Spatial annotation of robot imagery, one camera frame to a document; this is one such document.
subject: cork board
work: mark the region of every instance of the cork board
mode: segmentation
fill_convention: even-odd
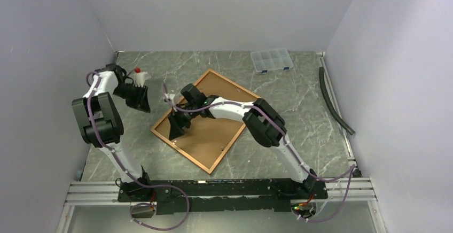
[[[206,96],[218,95],[240,102],[255,101],[259,98],[212,69],[206,71],[193,85]],[[170,141],[170,122],[167,119],[170,112],[171,109],[151,128],[151,132],[209,174],[245,128],[243,122],[198,116],[191,120],[191,127],[185,129],[184,136]]]

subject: white backdrop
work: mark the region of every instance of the white backdrop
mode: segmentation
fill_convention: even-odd
[[[89,150],[71,101],[114,52],[87,0],[1,0],[0,14],[0,232],[55,232]]]
[[[327,49],[389,232],[453,232],[452,0],[353,0]]]
[[[116,50],[325,51],[352,0],[89,0]]]

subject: marble-pattern floor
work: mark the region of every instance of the marble-pattern floor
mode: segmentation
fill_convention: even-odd
[[[348,169],[344,137],[328,112],[319,89],[319,62],[314,52],[290,52],[294,69],[258,75],[248,51],[217,52],[121,52],[117,64],[126,71],[140,67],[152,78],[149,87],[151,114],[126,107],[114,96],[124,123],[122,143],[142,164],[152,180],[203,180],[221,178],[288,177],[283,165],[267,148],[256,143],[245,130],[209,175],[150,132],[168,110],[161,99],[160,85],[180,91],[212,68],[266,99],[285,119],[291,142],[302,159],[324,177]],[[113,181],[118,172],[107,156],[91,148],[83,181]]]

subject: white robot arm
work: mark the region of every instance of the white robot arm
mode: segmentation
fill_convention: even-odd
[[[141,81],[146,75],[146,72],[140,72],[129,77],[121,67],[115,64],[107,65],[105,68],[93,72],[93,82],[88,92],[82,98],[72,102],[73,111],[84,141],[100,148],[108,156],[119,171],[123,183],[132,183],[133,179],[124,172],[121,165],[127,168],[128,173],[134,178],[142,178],[143,170],[129,150],[121,145],[124,127],[113,104],[112,95],[124,98],[129,107],[150,112],[147,87]],[[126,79],[131,79],[132,83],[125,83]],[[88,114],[88,102],[91,106],[92,117],[97,126],[98,134],[104,144],[111,147],[111,150],[103,147],[96,137]]]
[[[184,87],[181,94],[188,102],[177,106],[171,103],[174,110],[168,117],[170,140],[182,136],[185,133],[184,128],[190,127],[190,120],[199,115],[244,122],[254,139],[262,146],[269,147],[283,163],[293,181],[306,184],[306,179],[311,178],[301,166],[315,174],[291,144],[283,118],[264,99],[237,102],[214,95],[206,97],[192,84]],[[167,102],[171,102],[166,93],[164,96]]]

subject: black rubber hose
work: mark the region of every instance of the black rubber hose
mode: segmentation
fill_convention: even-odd
[[[349,134],[353,135],[355,131],[345,121],[343,121],[340,115],[335,111],[335,108],[330,101],[329,93],[324,80],[324,67],[319,68],[319,87],[321,88],[321,93],[323,94],[324,101],[326,102],[327,109],[329,109],[330,114]]]

